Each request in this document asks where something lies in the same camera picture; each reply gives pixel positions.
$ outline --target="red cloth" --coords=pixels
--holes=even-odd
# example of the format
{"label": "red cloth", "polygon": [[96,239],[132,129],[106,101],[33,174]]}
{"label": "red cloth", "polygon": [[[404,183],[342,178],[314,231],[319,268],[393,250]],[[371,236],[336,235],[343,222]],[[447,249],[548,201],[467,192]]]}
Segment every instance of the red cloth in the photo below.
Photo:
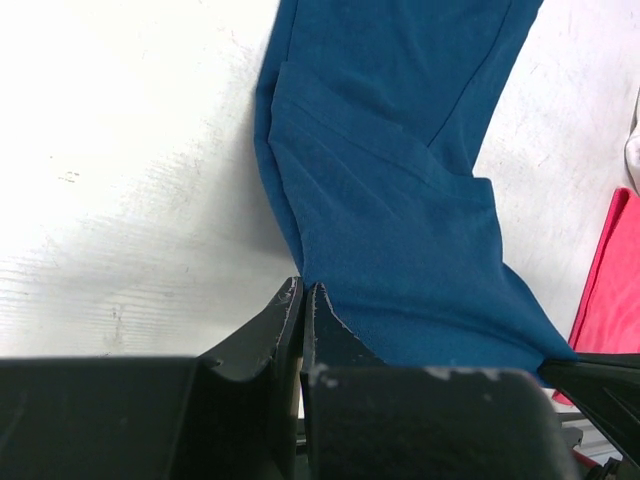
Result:
{"label": "red cloth", "polygon": [[[615,191],[569,345],[581,353],[640,353],[640,198]],[[554,400],[571,402],[556,392]]]}

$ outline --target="folded blue cloth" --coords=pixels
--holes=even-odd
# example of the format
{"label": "folded blue cloth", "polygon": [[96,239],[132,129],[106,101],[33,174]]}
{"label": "folded blue cloth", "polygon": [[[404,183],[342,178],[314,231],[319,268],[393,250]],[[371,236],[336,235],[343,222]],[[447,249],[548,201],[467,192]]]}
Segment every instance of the folded blue cloth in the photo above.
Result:
{"label": "folded blue cloth", "polygon": [[502,261],[472,168],[539,0],[282,0],[257,89],[262,180],[305,284],[394,365],[575,359]]}

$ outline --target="scratched white surface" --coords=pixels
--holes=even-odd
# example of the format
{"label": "scratched white surface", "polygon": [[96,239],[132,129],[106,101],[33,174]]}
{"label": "scratched white surface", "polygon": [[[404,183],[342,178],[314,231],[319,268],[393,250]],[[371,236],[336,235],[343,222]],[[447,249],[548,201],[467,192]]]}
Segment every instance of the scratched white surface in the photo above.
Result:
{"label": "scratched white surface", "polygon": [[[295,273],[251,145],[276,7],[0,5],[0,355],[195,355]],[[625,181],[637,22],[637,0],[547,0],[478,163],[565,335]]]}

